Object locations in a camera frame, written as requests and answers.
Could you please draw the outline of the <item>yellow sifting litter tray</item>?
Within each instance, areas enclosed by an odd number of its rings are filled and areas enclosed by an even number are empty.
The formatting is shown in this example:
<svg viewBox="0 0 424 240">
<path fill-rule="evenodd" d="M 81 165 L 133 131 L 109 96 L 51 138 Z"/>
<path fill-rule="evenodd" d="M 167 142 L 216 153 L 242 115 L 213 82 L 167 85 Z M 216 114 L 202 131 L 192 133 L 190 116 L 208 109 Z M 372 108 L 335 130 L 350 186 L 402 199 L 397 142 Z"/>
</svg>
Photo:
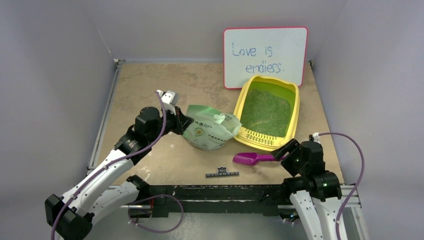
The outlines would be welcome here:
<svg viewBox="0 0 424 240">
<path fill-rule="evenodd" d="M 265 82 L 265 83 L 275 83 L 280 82 L 283 84 L 291 85 L 296 91 L 296 98 L 293 103 L 290 103 L 290 122 L 286 128 L 285 137 L 276 137 L 271 135 L 266 135 L 262 133 L 258 133 L 252 130 L 249 130 L 242 126 L 239 130 L 235 139 L 243 143 L 249 147 L 263 150 L 263 151 L 273 151 L 278 149 L 279 147 L 286 144 L 289 140 L 293 139 L 296 133 L 299 111 L 300 111 L 300 94 L 299 88 L 296 84 L 284 81 L 279 78 L 270 77 L 270 76 L 262 76 L 262 75 L 254 75 L 252 76 L 242 87 L 241 92 L 239 94 L 238 100 L 235 105 L 235 109 L 233 114 L 241 121 L 241 115 L 243 111 L 243 107 L 245 104 L 246 95 L 248 93 L 249 86 L 252 82 Z"/>
</svg>

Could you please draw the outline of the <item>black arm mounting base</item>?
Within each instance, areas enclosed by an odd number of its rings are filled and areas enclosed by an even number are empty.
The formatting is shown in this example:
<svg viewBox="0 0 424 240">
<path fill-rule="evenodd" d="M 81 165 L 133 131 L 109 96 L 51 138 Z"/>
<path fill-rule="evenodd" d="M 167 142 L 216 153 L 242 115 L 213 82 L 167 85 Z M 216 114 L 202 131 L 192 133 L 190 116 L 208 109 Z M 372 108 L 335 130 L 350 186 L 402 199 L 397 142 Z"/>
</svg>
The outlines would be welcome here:
<svg viewBox="0 0 424 240">
<path fill-rule="evenodd" d="M 300 176 L 254 185 L 151 185 L 137 175 L 126 181 L 135 185 L 142 205 L 152 206 L 154 218 L 181 212 L 281 216 L 292 204 L 290 194 L 305 188 Z"/>
</svg>

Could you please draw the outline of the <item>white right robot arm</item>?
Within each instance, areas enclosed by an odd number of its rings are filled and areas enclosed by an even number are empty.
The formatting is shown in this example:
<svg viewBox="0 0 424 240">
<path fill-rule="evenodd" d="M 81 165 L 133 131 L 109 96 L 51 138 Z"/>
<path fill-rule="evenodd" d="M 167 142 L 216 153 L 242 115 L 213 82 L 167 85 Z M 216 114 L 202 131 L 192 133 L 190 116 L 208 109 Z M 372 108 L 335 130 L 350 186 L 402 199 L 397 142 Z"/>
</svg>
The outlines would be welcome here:
<svg viewBox="0 0 424 240">
<path fill-rule="evenodd" d="M 293 204 L 310 240 L 346 240 L 342 190 L 339 178 L 326 170 L 320 143 L 291 139 L 271 152 L 291 175 L 282 183 L 280 196 Z"/>
</svg>

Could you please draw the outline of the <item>green cat litter bag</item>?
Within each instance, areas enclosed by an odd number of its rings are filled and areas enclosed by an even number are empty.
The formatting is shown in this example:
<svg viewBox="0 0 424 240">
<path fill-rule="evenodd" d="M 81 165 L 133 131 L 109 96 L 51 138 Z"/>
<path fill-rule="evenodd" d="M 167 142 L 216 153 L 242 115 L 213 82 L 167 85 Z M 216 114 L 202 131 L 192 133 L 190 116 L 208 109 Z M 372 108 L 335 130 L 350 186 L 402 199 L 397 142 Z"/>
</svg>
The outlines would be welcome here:
<svg viewBox="0 0 424 240">
<path fill-rule="evenodd" d="M 183 137 L 194 147 L 213 151 L 238 135 L 242 123 L 232 113 L 222 113 L 206 105 L 189 105 L 186 115 L 193 119 Z"/>
</svg>

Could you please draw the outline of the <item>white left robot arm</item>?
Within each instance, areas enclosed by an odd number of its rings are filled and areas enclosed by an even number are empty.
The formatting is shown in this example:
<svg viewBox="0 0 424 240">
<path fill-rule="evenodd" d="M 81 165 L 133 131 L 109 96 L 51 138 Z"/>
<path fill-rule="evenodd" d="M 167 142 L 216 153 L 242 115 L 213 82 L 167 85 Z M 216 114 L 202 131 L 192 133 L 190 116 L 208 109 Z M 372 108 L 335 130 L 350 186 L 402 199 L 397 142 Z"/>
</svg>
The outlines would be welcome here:
<svg viewBox="0 0 424 240">
<path fill-rule="evenodd" d="M 152 205 L 157 198 L 168 198 L 165 193 L 151 191 L 151 186 L 137 175 L 128 177 L 114 190 L 109 187 L 135 167 L 161 137 L 170 132 L 182 135 L 193 122 L 177 106 L 143 108 L 93 172 L 62 195 L 52 194 L 45 200 L 50 238 L 59 235 L 64 240 L 83 240 L 99 220 L 123 205 Z"/>
</svg>

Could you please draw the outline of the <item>purple plastic litter scoop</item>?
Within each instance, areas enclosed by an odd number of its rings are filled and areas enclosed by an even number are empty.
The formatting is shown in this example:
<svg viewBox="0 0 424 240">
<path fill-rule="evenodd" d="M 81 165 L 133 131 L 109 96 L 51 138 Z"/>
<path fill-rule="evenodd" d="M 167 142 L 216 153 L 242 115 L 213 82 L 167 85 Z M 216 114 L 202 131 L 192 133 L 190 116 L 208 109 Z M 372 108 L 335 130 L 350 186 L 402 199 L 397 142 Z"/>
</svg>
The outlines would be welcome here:
<svg viewBox="0 0 424 240">
<path fill-rule="evenodd" d="M 255 166 L 259 162 L 275 162 L 276 159 L 271 154 L 259 154 L 256 152 L 237 153 L 232 161 L 236 164 Z"/>
</svg>

